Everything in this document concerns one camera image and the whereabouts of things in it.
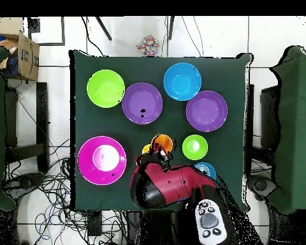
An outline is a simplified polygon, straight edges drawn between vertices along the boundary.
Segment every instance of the cardboard box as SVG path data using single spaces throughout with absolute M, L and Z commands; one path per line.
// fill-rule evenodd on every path
M 14 54 L 18 54 L 19 74 L 11 78 L 37 81 L 40 46 L 24 36 L 21 29 L 22 18 L 0 18 L 0 36 L 12 41 L 7 41 L 7 46 L 11 48 L 15 44 L 13 41 L 17 42 L 17 52 Z

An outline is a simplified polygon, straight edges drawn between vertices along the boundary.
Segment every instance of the orange cup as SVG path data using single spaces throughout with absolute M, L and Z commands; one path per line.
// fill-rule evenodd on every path
M 168 135 L 163 135 L 163 134 L 156 135 L 152 139 L 151 144 L 153 144 L 153 141 L 154 141 L 154 148 L 159 147 L 160 145 L 162 149 L 164 149 L 167 153 L 171 152 L 173 147 L 173 142 Z

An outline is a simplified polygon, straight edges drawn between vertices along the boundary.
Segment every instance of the plate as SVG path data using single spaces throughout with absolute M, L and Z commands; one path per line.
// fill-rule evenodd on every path
M 228 108 L 224 98 L 213 91 L 201 91 L 186 106 L 189 124 L 198 131 L 215 131 L 225 122 Z
M 161 93 L 151 84 L 137 83 L 129 86 L 122 99 L 122 110 L 136 124 L 149 124 L 162 112 Z
M 109 185 L 123 175 L 126 153 L 118 141 L 98 136 L 80 148 L 77 162 L 84 179 L 95 185 Z
M 187 101 L 195 97 L 201 89 L 201 75 L 191 64 L 178 63 L 164 74 L 164 89 L 168 95 L 178 101 Z
M 87 83 L 90 100 L 102 108 L 110 108 L 121 102 L 125 84 L 121 76 L 112 70 L 95 72 Z

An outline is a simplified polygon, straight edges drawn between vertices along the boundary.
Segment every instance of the purple bowl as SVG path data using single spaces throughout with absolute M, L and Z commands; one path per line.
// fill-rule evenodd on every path
M 228 107 L 224 98 L 213 91 L 200 91 L 188 101 L 186 117 L 198 131 L 215 131 L 225 122 Z
M 136 124 L 155 121 L 162 112 L 161 93 L 151 84 L 137 83 L 129 86 L 122 99 L 122 110 Z

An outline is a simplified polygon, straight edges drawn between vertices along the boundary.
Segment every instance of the yellow object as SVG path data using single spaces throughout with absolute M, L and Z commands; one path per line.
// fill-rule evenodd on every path
M 173 147 L 173 142 L 168 135 L 163 135 L 163 134 L 156 135 L 152 139 L 151 144 L 153 143 L 153 141 L 154 141 L 154 149 L 160 145 L 166 152 L 171 152 Z
M 149 151 L 150 151 L 150 144 L 147 144 L 145 147 L 143 147 L 142 154 L 147 153 Z

